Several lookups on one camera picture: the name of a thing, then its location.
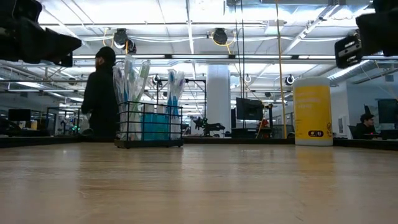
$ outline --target yellow label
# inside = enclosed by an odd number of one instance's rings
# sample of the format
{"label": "yellow label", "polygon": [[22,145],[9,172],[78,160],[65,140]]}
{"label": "yellow label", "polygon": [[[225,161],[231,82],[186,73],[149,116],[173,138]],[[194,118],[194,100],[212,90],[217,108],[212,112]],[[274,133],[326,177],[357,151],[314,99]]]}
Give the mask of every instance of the yellow label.
{"label": "yellow label", "polygon": [[325,85],[297,87],[293,96],[295,138],[332,139],[329,87]]}

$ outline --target black hoodie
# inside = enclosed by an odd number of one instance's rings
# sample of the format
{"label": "black hoodie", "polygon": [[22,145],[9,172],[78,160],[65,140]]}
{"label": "black hoodie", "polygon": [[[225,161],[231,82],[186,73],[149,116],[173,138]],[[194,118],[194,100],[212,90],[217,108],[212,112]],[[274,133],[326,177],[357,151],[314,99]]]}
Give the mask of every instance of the black hoodie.
{"label": "black hoodie", "polygon": [[81,106],[83,114],[91,113],[90,128],[95,137],[114,139],[119,125],[118,103],[113,87],[112,65],[100,65],[90,74]]}

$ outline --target white column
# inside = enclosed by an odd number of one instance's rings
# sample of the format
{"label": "white column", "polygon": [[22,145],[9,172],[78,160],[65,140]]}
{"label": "white column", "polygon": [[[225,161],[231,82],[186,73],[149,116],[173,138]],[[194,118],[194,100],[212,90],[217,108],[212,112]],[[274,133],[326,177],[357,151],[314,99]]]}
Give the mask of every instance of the white column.
{"label": "white column", "polygon": [[[221,123],[231,132],[231,91],[228,65],[209,65],[207,68],[207,111],[209,124]],[[222,131],[215,131],[222,138]]]}

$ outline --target table surface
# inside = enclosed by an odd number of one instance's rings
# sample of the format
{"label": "table surface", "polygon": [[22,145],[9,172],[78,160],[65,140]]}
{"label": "table surface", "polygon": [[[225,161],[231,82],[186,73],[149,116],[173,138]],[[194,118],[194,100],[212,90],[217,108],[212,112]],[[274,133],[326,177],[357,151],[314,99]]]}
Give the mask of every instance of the table surface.
{"label": "table surface", "polygon": [[5,223],[396,223],[398,152],[291,145],[0,150]]}

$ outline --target man in black jacket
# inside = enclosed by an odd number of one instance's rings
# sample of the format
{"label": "man in black jacket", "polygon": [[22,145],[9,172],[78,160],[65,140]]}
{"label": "man in black jacket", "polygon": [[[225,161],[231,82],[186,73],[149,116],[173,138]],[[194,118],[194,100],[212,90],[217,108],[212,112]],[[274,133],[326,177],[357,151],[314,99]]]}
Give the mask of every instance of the man in black jacket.
{"label": "man in black jacket", "polygon": [[90,128],[94,136],[114,139],[119,121],[118,103],[113,87],[113,66],[116,54],[110,47],[103,47],[95,55],[96,71],[90,74],[81,106],[83,114],[91,113]]}
{"label": "man in black jacket", "polygon": [[372,114],[362,114],[361,122],[356,125],[356,136],[358,139],[373,139],[372,134],[377,134],[374,129]]}

